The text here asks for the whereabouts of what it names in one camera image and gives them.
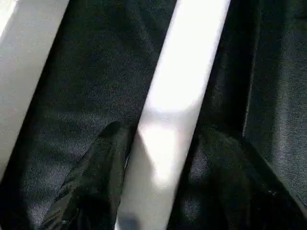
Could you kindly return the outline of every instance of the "black mesh fabric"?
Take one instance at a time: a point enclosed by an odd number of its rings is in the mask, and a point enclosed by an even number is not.
[[[245,136],[307,205],[307,2],[263,1]]]
[[[1,185],[4,230],[37,229],[112,121],[137,124],[173,0],[71,0]]]
[[[36,230],[98,134],[138,122],[175,2],[71,0],[1,183],[3,230]],[[305,203],[306,10],[231,1],[198,123],[243,131]],[[227,229],[206,154],[196,131],[170,230]]]

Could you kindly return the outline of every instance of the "white bar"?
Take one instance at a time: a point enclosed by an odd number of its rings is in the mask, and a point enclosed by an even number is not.
[[[116,230],[165,230],[230,0],[178,0],[138,125]]]
[[[15,145],[68,1],[18,1],[15,12],[1,36],[0,179]]]

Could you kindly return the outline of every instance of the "black fabric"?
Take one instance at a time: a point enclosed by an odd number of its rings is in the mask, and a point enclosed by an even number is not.
[[[305,207],[240,135],[206,125],[196,132],[169,230],[307,228]]]
[[[245,136],[307,205],[307,2],[261,11]]]
[[[137,123],[174,5],[69,3],[1,183],[3,230],[38,229],[102,130],[115,120]],[[306,204],[306,10],[299,0],[231,1],[169,229],[227,229],[230,217],[211,186],[208,146],[199,139],[208,123],[243,131]],[[295,197],[283,204],[258,195],[267,216],[278,209],[264,208],[266,202],[283,209]]]
[[[65,179],[41,230],[113,230],[134,131],[111,123]]]
[[[112,121],[137,124],[173,0],[71,0],[1,184],[4,230],[37,229]]]

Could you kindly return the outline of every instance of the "dark cloth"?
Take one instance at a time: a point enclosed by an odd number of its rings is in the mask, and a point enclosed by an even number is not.
[[[306,199],[307,2],[232,0],[170,229],[224,229],[208,124],[245,136]],[[36,230],[71,169],[113,121],[136,124],[175,0],[72,0],[0,187],[3,230]]]

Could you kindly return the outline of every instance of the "white metal pole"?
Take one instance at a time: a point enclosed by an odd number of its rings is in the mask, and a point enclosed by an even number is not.
[[[138,125],[116,230],[165,230],[230,0],[178,0]]]

